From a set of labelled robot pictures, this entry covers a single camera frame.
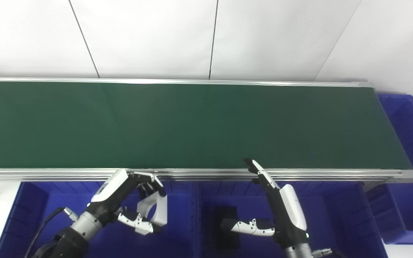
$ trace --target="robotic hand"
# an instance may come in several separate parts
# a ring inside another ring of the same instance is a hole
[[[136,211],[122,209],[122,202],[135,188],[139,188],[142,198]],[[156,211],[148,219],[154,204],[157,204]],[[118,169],[98,189],[79,218],[74,213],[70,217],[75,222],[58,232],[50,243],[39,248],[33,258],[81,258],[87,252],[89,240],[101,228],[116,220],[134,227],[135,232],[141,235],[160,233],[161,227],[167,223],[167,194],[162,183],[152,173],[127,174],[125,169]]]
[[[248,171],[257,174],[257,180],[253,182],[259,183],[267,193],[274,214],[274,226],[262,219],[250,222],[223,219],[221,228],[224,231],[273,237],[285,250],[287,258],[313,258],[308,245],[307,223],[294,188],[291,185],[280,188],[255,160],[247,158],[245,163]]]

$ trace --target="white ceiling panel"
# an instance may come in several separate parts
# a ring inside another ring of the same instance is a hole
[[[101,77],[208,78],[216,0],[72,0]]]
[[[67,0],[0,0],[0,76],[96,77]]]
[[[211,79],[312,81],[360,0],[219,0]]]
[[[413,1],[363,0],[316,80],[413,93]]]

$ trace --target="cable connector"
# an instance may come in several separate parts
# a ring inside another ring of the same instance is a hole
[[[332,254],[331,248],[324,248],[324,249],[315,250],[312,252],[313,258],[320,258],[323,256],[328,256],[330,254]]]
[[[72,221],[77,221],[79,219],[79,216],[72,211],[72,209],[65,207],[63,209],[63,211],[66,213],[66,215],[68,215],[68,217],[72,220]]]

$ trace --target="blue plastic bin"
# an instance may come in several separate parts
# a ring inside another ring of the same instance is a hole
[[[80,214],[103,182],[22,183],[0,239],[0,258],[22,258],[42,220],[57,207],[67,206]],[[87,258],[193,257],[192,239],[196,216],[192,183],[165,183],[169,194],[168,223],[162,234],[138,235],[120,222],[107,225],[90,241]],[[123,206],[136,208],[138,191]],[[33,250],[50,241],[63,227],[71,225],[59,214],[46,225]]]
[[[379,99],[413,165],[413,97],[380,94]],[[383,241],[413,244],[413,183],[379,186],[367,198]]]
[[[83,211],[101,183],[22,183],[0,240],[0,258],[22,257],[41,220],[59,206]],[[272,257],[282,250],[272,238],[241,236],[241,248],[214,248],[212,211],[218,205],[237,206],[241,219],[271,218],[260,186],[249,182],[165,182],[168,224],[160,235],[138,235],[119,222],[101,230],[91,241],[87,258],[103,257]],[[305,212],[311,246],[337,248],[349,258],[386,258],[360,183],[292,182]],[[124,205],[136,207],[137,194]],[[71,224],[59,214],[45,227],[34,247]]]

